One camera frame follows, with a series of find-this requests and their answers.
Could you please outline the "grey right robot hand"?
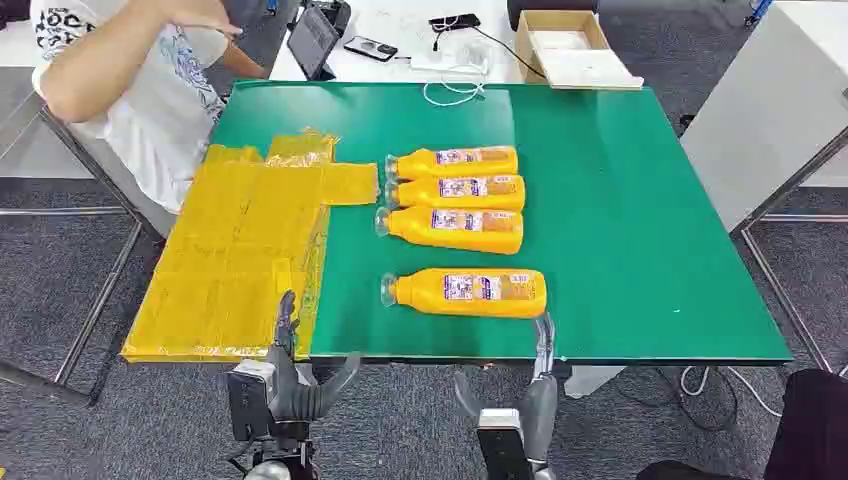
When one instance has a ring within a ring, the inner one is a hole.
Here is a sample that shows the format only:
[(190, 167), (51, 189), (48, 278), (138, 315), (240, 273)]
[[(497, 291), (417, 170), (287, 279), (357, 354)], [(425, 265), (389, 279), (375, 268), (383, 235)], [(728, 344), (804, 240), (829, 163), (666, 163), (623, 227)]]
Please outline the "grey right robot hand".
[(488, 479), (554, 479), (547, 454), (558, 403), (554, 364), (555, 326), (545, 312), (534, 319), (536, 358), (531, 381), (514, 408), (485, 408), (466, 375), (454, 375), (459, 404), (477, 422), (476, 435)]

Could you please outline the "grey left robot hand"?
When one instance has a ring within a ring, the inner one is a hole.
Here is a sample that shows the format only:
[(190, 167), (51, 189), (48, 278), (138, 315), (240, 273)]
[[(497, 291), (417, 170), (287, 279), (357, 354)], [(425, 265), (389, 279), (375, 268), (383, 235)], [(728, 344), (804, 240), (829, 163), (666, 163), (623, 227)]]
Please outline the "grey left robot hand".
[(269, 410), (277, 421), (311, 422), (325, 416), (352, 382), (361, 366), (358, 352), (347, 356), (343, 366), (323, 384), (301, 384), (293, 360), (295, 321), (292, 320), (296, 295), (286, 290), (279, 302), (274, 339), (266, 360), (276, 368), (276, 393)]

